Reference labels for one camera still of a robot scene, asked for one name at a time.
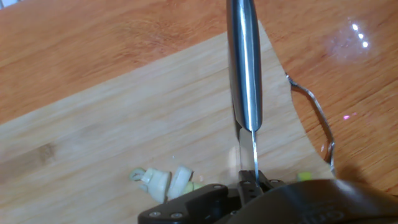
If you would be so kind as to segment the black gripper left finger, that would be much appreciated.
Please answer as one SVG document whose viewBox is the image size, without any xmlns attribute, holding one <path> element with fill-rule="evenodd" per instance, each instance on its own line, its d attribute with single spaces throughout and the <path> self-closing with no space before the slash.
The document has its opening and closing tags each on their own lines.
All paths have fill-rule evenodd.
<svg viewBox="0 0 398 224">
<path fill-rule="evenodd" d="M 185 195 L 143 211 L 138 224 L 226 223 L 242 208 L 242 184 L 255 186 L 253 170 L 241 170 L 235 187 L 208 184 Z"/>
</svg>

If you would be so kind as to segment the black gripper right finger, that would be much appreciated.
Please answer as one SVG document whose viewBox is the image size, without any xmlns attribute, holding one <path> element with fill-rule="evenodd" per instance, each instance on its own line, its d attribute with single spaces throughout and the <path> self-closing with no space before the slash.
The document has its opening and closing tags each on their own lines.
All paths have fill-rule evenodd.
<svg viewBox="0 0 398 224">
<path fill-rule="evenodd" d="M 259 187 L 262 193 L 258 198 L 280 199 L 279 188 L 283 187 L 285 182 L 277 179 L 268 179 L 262 172 L 259 173 Z"/>
</svg>

